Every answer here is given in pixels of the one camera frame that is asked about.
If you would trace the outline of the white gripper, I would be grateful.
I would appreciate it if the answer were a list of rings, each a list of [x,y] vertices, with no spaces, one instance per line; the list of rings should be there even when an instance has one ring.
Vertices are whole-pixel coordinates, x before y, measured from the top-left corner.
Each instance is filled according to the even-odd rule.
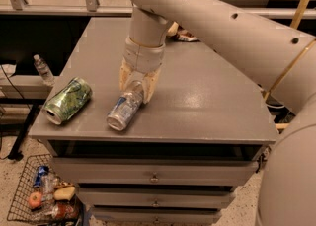
[[[125,40],[123,61],[119,70],[119,88],[124,91],[129,85],[134,70],[147,73],[143,77],[144,91],[143,103],[150,102],[157,82],[159,80],[165,45],[159,47],[146,47],[133,42],[130,38]]]

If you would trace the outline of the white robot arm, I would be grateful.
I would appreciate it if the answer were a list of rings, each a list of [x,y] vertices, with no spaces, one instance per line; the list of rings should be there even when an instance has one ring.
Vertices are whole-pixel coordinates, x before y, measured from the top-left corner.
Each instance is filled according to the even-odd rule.
[[[270,154],[256,226],[316,223],[316,45],[312,35],[218,0],[130,0],[119,85],[139,78],[151,96],[165,35],[178,23],[283,103],[295,118]]]

